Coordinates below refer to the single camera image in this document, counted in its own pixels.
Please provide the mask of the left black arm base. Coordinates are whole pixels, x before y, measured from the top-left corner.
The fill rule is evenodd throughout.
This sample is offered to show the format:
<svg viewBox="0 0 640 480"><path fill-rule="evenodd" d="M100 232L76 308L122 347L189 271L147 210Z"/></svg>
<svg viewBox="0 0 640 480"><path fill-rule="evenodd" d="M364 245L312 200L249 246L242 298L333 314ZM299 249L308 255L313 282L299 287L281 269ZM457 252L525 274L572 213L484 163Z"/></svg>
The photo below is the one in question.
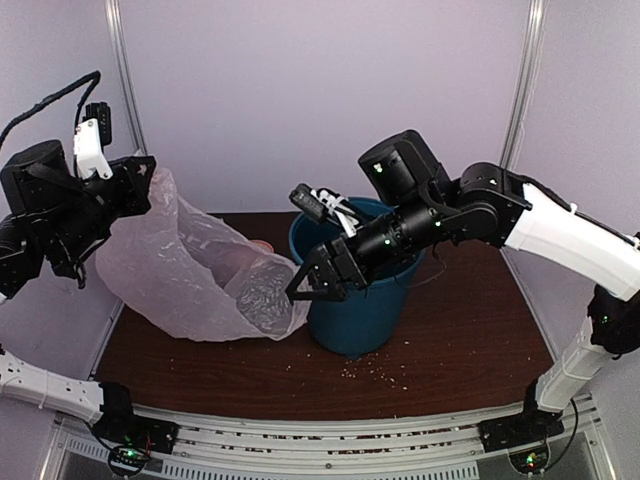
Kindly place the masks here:
<svg viewBox="0 0 640 480"><path fill-rule="evenodd" d="M173 452L179 425L134 412L130 391L116 382L98 382L102 394L100 418L87 423L92 436L107 452L107 466L121 478L141 473L152 453Z"/></svg>

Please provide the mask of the pink plastic trash bag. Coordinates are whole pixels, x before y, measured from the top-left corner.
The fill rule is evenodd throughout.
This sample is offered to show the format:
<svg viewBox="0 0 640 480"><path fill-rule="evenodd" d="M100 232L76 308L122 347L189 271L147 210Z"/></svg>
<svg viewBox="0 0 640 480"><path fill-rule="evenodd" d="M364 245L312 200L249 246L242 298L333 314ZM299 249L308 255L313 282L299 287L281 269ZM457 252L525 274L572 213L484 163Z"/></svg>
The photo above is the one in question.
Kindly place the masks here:
<svg viewBox="0 0 640 480"><path fill-rule="evenodd" d="M310 302L290 302L294 262L246 238L178 193L155 171L150 210L117 220L97 251L109 290L170 336L196 342L280 341L306 321Z"/></svg>

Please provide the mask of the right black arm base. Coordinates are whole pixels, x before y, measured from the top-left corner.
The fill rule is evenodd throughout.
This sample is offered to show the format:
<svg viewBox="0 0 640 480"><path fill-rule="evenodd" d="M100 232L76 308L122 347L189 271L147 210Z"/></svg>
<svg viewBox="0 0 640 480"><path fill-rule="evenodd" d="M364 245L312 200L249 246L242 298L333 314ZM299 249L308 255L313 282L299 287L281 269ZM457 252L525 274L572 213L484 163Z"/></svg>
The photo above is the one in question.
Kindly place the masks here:
<svg viewBox="0 0 640 480"><path fill-rule="evenodd" d="M513 415L481 421L479 437L485 453L508 450L511 466L517 473L533 476L551 466L550 437L562 434L559 412L539 408L535 386L527 388L522 410Z"/></svg>

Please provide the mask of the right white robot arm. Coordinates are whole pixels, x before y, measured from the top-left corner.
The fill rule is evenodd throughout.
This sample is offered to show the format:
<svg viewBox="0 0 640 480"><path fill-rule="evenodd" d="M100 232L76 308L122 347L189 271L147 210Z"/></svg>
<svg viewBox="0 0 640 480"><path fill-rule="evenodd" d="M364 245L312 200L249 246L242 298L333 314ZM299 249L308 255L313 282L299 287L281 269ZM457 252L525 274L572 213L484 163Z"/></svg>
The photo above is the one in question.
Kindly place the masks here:
<svg viewBox="0 0 640 480"><path fill-rule="evenodd" d="M298 185L291 202L315 222L340 227L315 246L286 289L291 301L343 301L385 269L444 241L478 240L548 259L588 279L594 295L575 339L530 387L513 419L519 440L535 440L609 360L639 346L639 241L588 218L536 180L491 163L457 179L418 178L397 162L368 167L389 211L370 217L326 189Z"/></svg>

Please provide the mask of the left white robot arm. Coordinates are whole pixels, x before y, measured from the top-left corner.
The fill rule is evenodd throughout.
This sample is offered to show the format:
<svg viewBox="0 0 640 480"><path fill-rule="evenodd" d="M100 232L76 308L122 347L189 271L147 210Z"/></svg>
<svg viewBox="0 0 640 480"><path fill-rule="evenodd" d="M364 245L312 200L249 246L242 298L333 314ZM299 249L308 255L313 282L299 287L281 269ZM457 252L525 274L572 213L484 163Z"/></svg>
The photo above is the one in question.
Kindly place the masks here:
<svg viewBox="0 0 640 480"><path fill-rule="evenodd" d="M123 444L137 442L144 424L128 389L88 379L115 306L94 267L81 290L51 274L29 282L1 306L1 397L97 424Z"/></svg>

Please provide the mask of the blue plastic trash bin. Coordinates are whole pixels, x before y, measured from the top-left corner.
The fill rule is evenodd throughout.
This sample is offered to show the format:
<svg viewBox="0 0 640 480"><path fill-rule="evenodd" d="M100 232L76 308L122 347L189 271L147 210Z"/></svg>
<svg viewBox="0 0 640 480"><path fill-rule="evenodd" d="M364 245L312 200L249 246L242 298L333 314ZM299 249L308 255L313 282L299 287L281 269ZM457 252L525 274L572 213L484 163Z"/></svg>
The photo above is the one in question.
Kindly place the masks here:
<svg viewBox="0 0 640 480"><path fill-rule="evenodd" d="M378 200L351 197L355 206L377 217L391 212ZM288 243L294 262L301 265L318 243L332 239L342 230L330 223L316 224L303 213L293 220ZM312 338L333 353L357 359L384 345L393 335L424 253L380 272L365 290L348 285L344 302L314 301L307 316Z"/></svg>

